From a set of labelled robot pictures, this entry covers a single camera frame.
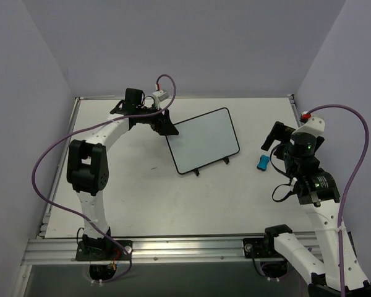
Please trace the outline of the blue bone-shaped eraser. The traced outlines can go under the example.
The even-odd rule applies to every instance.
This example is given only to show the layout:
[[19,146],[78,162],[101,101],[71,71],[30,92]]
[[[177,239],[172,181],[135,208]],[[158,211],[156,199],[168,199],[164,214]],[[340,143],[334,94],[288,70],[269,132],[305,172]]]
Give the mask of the blue bone-shaped eraser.
[[257,164],[257,169],[260,171],[266,171],[269,163],[270,157],[267,155],[261,155]]

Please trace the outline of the small black-framed whiteboard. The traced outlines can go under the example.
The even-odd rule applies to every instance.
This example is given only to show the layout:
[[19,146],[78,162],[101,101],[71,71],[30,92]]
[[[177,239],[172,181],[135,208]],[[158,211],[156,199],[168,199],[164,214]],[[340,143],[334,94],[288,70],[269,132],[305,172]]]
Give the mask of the small black-framed whiteboard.
[[177,136],[167,136],[169,151],[180,175],[199,175],[203,167],[223,161],[240,152],[236,130],[226,107],[178,122]]

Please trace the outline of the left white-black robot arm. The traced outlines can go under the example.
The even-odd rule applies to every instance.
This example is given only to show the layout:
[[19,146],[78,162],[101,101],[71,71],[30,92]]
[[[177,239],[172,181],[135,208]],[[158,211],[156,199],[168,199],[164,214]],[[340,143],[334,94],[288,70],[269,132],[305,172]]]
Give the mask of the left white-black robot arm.
[[97,259],[108,258],[113,250],[112,242],[105,238],[111,230],[106,221],[103,189],[109,180],[108,150],[136,124],[147,124],[161,136],[177,136],[169,117],[169,111],[161,108],[161,102],[169,98],[165,90],[152,93],[153,104],[145,106],[144,92],[128,88],[125,98],[110,112],[108,123],[85,140],[72,140],[67,159],[67,182],[79,198],[84,220],[82,242]]

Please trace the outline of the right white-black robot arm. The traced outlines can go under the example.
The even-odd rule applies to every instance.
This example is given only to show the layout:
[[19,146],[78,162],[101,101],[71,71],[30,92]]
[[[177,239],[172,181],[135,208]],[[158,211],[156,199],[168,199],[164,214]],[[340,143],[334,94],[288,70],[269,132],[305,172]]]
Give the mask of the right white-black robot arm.
[[293,129],[275,122],[262,150],[284,161],[282,174],[307,214],[322,255],[317,259],[287,225],[265,228],[262,248],[287,260],[308,285],[310,296],[371,296],[371,281],[361,269],[344,223],[339,223],[340,195],[331,174],[320,167],[315,151],[324,141],[323,121]]

